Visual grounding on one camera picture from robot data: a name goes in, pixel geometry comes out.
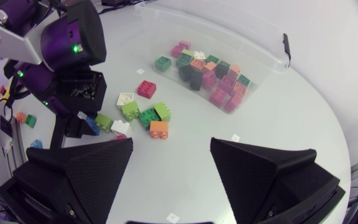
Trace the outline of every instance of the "white block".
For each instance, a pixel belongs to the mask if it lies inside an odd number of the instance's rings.
[[[121,120],[114,121],[111,126],[111,131],[116,135],[125,135],[125,137],[130,138],[132,136],[132,128],[129,123],[124,123]]]
[[[127,103],[134,101],[134,93],[120,93],[117,101],[117,107],[121,110],[121,107]]]

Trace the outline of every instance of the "small white label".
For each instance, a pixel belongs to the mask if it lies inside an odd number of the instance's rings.
[[[173,224],[176,224],[179,221],[179,217],[177,217],[176,215],[174,215],[173,213],[169,214],[169,216],[167,217],[167,220],[170,221]]]
[[[240,137],[236,134],[233,134],[233,137],[231,138],[232,141],[234,142],[239,142],[240,141]]]
[[[206,57],[204,52],[194,52],[194,58],[204,60]]]

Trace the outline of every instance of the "magenta block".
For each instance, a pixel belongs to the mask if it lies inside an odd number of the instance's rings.
[[[184,47],[180,47],[179,45],[178,46],[175,46],[174,48],[172,48],[171,50],[171,56],[172,57],[175,57],[175,58],[178,58],[181,56],[181,51],[184,49]]]
[[[182,40],[181,42],[179,42],[179,46],[183,47],[184,49],[190,50],[191,43]]]
[[[217,107],[221,107],[224,103],[224,100],[228,96],[228,93],[221,88],[217,87],[209,97],[209,102],[213,103]]]
[[[231,113],[233,112],[241,103],[242,95],[239,93],[234,94],[234,96],[224,105],[224,110]]]
[[[233,89],[235,82],[236,82],[235,79],[225,75],[225,76],[223,76],[221,82],[219,83],[219,87],[221,87],[222,90],[230,93],[231,90]]]
[[[206,72],[203,75],[203,88],[206,90],[212,90],[217,82],[216,75],[214,71]]]

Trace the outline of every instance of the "white marker sticker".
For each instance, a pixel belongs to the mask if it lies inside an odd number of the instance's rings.
[[[233,137],[231,138],[232,141],[234,142],[239,142],[240,141],[240,137],[236,134],[233,134]]]
[[[169,216],[167,217],[167,220],[170,221],[173,224],[176,224],[179,221],[179,217],[177,217],[176,215],[174,215],[173,213],[169,214]]]

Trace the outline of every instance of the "black mesh fabric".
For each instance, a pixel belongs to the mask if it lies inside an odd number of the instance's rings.
[[[116,143],[116,147],[105,147],[74,157],[66,166],[68,180],[89,219],[95,224],[106,223],[132,154],[132,139]]]

